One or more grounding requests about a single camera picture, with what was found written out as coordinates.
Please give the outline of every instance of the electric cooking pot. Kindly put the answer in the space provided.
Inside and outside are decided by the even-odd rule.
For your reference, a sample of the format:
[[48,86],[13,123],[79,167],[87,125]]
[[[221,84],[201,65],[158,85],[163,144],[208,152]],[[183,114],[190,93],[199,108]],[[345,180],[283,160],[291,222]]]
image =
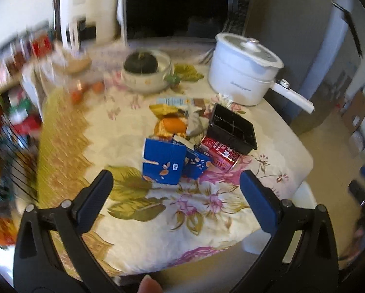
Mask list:
[[286,80],[275,81],[284,64],[259,41],[231,33],[218,34],[216,41],[208,81],[217,93],[231,95],[238,104],[255,106],[272,88],[308,113],[314,111],[312,102],[291,90]]

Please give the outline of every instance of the microwave oven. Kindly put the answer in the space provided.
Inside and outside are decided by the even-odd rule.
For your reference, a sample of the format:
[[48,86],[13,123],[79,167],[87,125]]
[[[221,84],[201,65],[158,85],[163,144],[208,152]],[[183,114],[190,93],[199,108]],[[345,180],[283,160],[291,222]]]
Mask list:
[[119,0],[122,37],[214,40],[221,32],[245,36],[250,0]]

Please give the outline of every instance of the screw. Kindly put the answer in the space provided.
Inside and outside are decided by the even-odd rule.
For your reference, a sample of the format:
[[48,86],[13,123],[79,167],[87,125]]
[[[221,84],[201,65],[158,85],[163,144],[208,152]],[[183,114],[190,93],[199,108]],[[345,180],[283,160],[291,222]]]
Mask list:
[[28,206],[26,206],[26,208],[25,208],[25,210],[27,211],[27,212],[31,212],[32,210],[34,210],[35,209],[35,206],[33,205],[33,204],[29,204]]
[[322,204],[317,205],[317,208],[320,212],[325,212],[326,211],[326,207]]
[[68,208],[68,207],[70,207],[70,206],[71,206],[71,201],[70,201],[70,200],[68,200],[68,199],[66,199],[66,200],[62,201],[61,206],[62,206],[63,208]]
[[289,199],[283,199],[283,200],[281,201],[281,203],[282,203],[282,205],[283,205],[284,207],[286,207],[286,208],[288,208],[288,207],[291,207],[291,206],[292,206],[292,201],[290,201]]
[[282,85],[285,89],[289,89],[289,82],[286,81],[285,79],[281,79],[281,81],[279,82],[280,85]]

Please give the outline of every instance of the pot handle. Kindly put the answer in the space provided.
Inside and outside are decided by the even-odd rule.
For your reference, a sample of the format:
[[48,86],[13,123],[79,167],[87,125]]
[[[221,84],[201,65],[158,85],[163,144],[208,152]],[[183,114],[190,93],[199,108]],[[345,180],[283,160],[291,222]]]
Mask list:
[[301,107],[306,112],[311,114],[314,111],[313,103],[310,100],[307,100],[303,96],[299,95],[295,91],[291,90],[289,88],[288,81],[286,81],[285,79],[281,79],[280,83],[273,81],[271,88],[280,95],[295,103],[297,106]]

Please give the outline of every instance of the white pot lid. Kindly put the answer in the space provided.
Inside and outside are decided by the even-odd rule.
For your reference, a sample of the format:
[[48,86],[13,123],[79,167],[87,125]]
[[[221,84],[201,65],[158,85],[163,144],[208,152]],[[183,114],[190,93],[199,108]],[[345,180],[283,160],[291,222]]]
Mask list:
[[219,33],[216,36],[218,43],[230,47],[235,52],[248,57],[263,67],[283,68],[281,59],[259,41],[251,37],[243,37],[231,33]]

